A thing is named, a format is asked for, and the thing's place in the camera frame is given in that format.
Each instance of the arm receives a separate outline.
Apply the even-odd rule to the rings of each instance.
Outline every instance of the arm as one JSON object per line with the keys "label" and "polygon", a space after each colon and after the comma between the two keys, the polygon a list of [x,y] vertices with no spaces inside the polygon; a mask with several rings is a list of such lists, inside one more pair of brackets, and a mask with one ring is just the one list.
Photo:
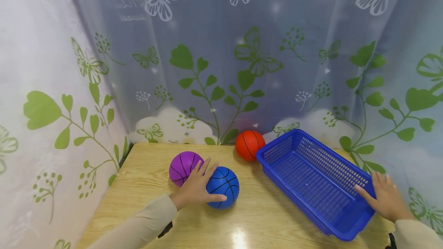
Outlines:
{"label": "arm", "polygon": [[388,175],[373,173],[372,182],[376,199],[359,186],[355,189],[379,215],[395,223],[394,237],[398,249],[443,249],[443,241],[435,231],[411,214]]}
{"label": "arm", "polygon": [[140,249],[154,240],[177,212],[187,205],[227,200],[225,195],[206,191],[206,184],[218,166],[214,164],[207,170],[209,163],[210,159],[207,159],[200,167],[199,161],[178,191],[154,200],[134,217],[100,237],[88,249]]}

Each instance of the purple ball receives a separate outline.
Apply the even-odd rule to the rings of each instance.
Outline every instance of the purple ball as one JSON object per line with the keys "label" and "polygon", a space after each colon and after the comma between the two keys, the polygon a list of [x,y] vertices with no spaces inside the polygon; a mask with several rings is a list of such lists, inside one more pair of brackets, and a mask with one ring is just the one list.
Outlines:
{"label": "purple ball", "polygon": [[178,187],[181,187],[188,179],[198,161],[203,159],[192,151],[181,152],[172,160],[169,166],[169,179]]}

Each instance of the wooden table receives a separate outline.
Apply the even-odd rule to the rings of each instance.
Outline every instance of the wooden table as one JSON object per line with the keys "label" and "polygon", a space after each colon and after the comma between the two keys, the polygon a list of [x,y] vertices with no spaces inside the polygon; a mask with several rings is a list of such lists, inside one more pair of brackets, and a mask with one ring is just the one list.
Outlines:
{"label": "wooden table", "polygon": [[[87,248],[101,235],[137,213],[151,200],[176,190],[169,180],[171,160],[182,151],[212,157],[233,170],[240,194],[230,209],[190,206],[178,213],[174,227],[145,248],[156,249],[384,249],[391,222],[377,214],[352,242],[322,234],[269,180],[258,162],[240,159],[233,146],[136,144],[90,221],[77,248]],[[346,152],[337,151],[342,156]]]}

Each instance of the blue ball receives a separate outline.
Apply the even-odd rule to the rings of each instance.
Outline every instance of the blue ball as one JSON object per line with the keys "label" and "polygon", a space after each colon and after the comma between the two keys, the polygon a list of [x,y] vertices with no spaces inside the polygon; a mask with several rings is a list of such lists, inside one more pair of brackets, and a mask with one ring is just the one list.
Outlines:
{"label": "blue ball", "polygon": [[224,194],[228,199],[224,202],[210,202],[208,205],[215,209],[227,209],[237,200],[240,184],[236,174],[229,168],[217,167],[206,185],[210,194]]}

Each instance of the orange ball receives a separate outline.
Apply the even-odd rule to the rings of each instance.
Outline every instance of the orange ball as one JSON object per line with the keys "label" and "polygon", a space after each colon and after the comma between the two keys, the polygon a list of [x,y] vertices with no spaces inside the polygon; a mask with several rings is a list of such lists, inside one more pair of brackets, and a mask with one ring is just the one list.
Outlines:
{"label": "orange ball", "polygon": [[265,146],[265,139],[256,131],[242,132],[235,140],[237,154],[246,161],[255,161],[257,151]]}

